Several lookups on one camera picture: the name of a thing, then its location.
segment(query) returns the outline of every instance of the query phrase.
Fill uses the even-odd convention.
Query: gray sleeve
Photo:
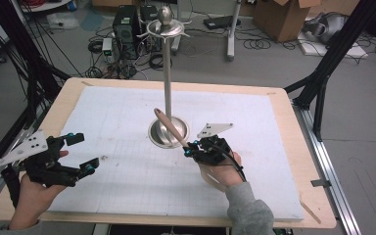
[[[270,207],[256,200],[249,182],[229,187],[225,191],[229,202],[228,217],[233,222],[233,235],[274,234],[274,217]]]
[[[40,235],[42,222],[39,221],[34,226],[24,230],[8,230],[8,225],[0,228],[0,235]]]

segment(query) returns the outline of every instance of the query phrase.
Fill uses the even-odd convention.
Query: metal pole
[[[170,100],[170,38],[164,39],[164,110],[167,118],[172,120]]]

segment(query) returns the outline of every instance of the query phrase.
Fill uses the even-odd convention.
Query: silver pole
[[[164,39],[164,111],[169,120],[172,120],[170,101],[170,38]]]
[[[182,15],[181,2],[182,2],[181,0],[176,1],[176,11],[177,11],[176,14],[178,14],[176,18],[178,19],[179,22],[181,22],[181,15]]]

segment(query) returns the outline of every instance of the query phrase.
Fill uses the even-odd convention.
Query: finger
[[[241,157],[239,154],[237,154],[237,152],[233,152],[233,157],[234,157],[234,160],[237,162],[238,165],[241,165]]]
[[[68,154],[69,154],[69,151],[68,151],[68,150],[61,150],[61,151],[60,151],[60,157],[61,157],[61,158],[67,156]]]

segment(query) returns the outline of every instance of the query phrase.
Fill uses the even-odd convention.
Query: white bracket
[[[13,163],[14,161],[26,159],[48,150],[47,140],[44,131],[37,130],[26,138],[17,148],[13,149],[7,156],[0,159],[0,165]]]
[[[233,127],[233,123],[207,123],[206,126],[197,135],[198,138],[205,138],[221,133],[224,130]]]

